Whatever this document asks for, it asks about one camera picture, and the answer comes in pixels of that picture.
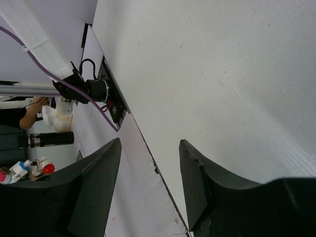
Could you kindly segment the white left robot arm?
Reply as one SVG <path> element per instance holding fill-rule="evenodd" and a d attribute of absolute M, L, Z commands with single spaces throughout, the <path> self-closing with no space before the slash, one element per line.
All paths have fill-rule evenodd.
<path fill-rule="evenodd" d="M 78 70 L 29 0 L 2 0 L 0 15 L 13 33 L 3 27 L 0 30 L 22 46 L 34 63 L 50 77 L 61 96 L 83 104 L 92 101 Z"/>

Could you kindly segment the person forearm in background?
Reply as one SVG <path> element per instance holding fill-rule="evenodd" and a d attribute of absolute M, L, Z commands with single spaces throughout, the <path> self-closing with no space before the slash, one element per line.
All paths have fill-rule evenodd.
<path fill-rule="evenodd" d="M 28 130 L 37 121 L 37 114 L 41 113 L 42 107 L 46 105 L 49 105 L 47 97 L 35 97 L 27 108 L 2 109 L 0 124 Z"/>

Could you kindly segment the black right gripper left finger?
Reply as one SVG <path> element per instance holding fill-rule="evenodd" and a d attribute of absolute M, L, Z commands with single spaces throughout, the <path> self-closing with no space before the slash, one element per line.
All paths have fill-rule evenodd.
<path fill-rule="evenodd" d="M 37 181 L 0 187 L 3 237 L 102 237 L 121 158 L 116 138 Z"/>

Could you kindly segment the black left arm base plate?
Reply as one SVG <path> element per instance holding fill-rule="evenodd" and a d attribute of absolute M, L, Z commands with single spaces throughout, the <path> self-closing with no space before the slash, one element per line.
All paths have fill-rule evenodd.
<path fill-rule="evenodd" d="M 90 97 L 104 104 L 101 110 L 108 112 L 113 124 L 120 128 L 128 109 L 106 59 L 102 59 L 99 67 L 92 59 L 83 59 L 79 73 L 86 80 Z"/>

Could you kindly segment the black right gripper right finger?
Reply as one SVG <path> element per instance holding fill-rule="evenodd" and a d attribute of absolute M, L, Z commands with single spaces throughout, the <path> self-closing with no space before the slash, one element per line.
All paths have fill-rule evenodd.
<path fill-rule="evenodd" d="M 189 230 L 197 237 L 313 237 L 315 178 L 260 184 L 240 177 L 179 144 Z"/>

